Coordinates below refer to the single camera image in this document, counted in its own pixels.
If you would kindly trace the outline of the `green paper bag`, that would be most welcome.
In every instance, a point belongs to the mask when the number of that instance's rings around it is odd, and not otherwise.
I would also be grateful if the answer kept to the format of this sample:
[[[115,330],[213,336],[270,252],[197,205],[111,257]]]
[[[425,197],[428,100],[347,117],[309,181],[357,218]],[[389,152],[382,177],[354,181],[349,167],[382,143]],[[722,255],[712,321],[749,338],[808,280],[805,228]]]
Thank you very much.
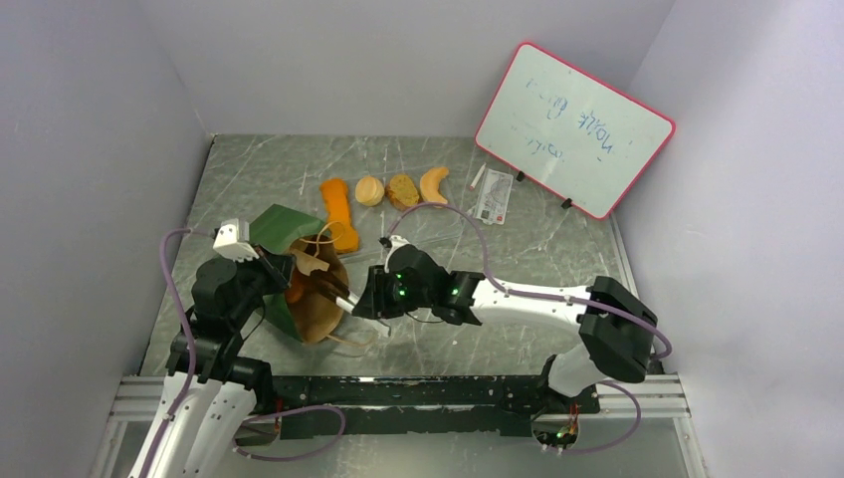
[[[337,301],[354,301],[348,274],[337,257],[325,222],[286,206],[273,204],[250,223],[250,238],[263,251],[290,254],[296,260],[290,287],[265,297],[268,322],[289,337],[307,345],[333,341],[353,348],[367,348],[378,337],[364,342],[335,334],[346,310]]]

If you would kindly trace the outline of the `white ruler package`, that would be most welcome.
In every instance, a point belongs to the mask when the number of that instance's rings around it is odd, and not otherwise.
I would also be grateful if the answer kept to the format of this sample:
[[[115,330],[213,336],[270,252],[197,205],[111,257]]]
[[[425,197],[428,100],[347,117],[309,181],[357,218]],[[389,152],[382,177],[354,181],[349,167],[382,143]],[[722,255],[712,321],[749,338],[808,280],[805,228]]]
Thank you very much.
[[[509,173],[487,169],[477,187],[479,196],[474,217],[488,225],[503,225],[514,182],[515,177]]]

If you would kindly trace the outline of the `silver metal tongs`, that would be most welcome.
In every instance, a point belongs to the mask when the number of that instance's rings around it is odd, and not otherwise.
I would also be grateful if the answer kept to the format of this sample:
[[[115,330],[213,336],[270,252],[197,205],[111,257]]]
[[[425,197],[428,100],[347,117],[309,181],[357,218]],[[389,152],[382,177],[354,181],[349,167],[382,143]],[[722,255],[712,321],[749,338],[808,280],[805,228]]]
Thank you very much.
[[[316,290],[329,301],[350,315],[359,301],[359,297],[350,292],[347,285],[328,271],[316,270],[311,279]]]

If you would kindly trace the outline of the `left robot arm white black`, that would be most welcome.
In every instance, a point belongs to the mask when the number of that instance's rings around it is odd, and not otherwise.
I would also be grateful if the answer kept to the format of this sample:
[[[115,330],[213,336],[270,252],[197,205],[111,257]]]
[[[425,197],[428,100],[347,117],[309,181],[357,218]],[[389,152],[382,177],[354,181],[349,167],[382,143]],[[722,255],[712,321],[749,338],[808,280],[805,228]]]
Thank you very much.
[[[250,414],[276,404],[270,365],[241,356],[252,314],[291,285],[296,260],[269,254],[246,262],[203,263],[187,324],[172,341],[154,420],[129,474],[208,477]]]

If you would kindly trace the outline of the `tan fake croissant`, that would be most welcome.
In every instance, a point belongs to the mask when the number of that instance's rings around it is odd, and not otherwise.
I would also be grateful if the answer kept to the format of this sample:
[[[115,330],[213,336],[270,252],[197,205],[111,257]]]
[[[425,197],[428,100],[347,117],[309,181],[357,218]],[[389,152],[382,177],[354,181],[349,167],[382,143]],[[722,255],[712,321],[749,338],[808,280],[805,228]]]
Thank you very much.
[[[419,180],[419,191],[421,198],[428,203],[448,204],[448,199],[441,193],[440,185],[449,175],[450,170],[446,166],[432,167],[427,170]]]

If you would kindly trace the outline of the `orange fake bread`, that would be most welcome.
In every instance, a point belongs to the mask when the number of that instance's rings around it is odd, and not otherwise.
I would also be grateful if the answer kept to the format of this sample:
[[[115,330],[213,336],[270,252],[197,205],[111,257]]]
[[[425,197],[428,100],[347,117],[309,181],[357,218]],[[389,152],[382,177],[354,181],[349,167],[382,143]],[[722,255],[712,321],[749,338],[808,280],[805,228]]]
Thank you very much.
[[[348,187],[344,180],[332,178],[319,186],[327,215],[328,231],[338,254],[356,252],[360,246],[358,232],[352,226]]]

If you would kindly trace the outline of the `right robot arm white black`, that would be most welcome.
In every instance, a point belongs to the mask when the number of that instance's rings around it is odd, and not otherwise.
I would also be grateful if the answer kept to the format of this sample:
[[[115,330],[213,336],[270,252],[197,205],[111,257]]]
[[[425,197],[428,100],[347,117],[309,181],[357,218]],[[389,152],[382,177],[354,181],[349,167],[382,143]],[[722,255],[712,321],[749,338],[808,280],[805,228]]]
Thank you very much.
[[[610,277],[557,289],[506,283],[480,272],[449,272],[426,252],[398,241],[385,264],[369,268],[361,295],[348,293],[335,303],[369,320],[427,309],[454,326],[542,326],[574,337],[571,350],[546,360],[532,392],[506,398],[504,408],[521,414],[563,411],[604,379],[643,382],[658,333],[652,312]]]

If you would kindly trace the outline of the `orange fake baguette loaf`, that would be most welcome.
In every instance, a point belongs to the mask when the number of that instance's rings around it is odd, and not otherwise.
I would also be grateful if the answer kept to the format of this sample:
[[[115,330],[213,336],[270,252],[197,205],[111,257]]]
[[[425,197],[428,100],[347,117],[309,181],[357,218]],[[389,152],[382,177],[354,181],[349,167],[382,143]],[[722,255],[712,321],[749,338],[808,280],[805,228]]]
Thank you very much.
[[[298,269],[293,271],[289,288],[284,292],[285,301],[288,305],[299,302],[308,290],[308,277]]]

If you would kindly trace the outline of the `round tan fake bun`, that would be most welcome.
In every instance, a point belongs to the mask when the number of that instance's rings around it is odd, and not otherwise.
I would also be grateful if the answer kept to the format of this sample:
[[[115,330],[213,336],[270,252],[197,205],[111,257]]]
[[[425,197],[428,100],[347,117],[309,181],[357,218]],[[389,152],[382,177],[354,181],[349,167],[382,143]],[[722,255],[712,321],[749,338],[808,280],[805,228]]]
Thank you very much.
[[[361,177],[354,189],[355,200],[366,207],[374,207],[381,203],[385,195],[382,181],[374,176]]]

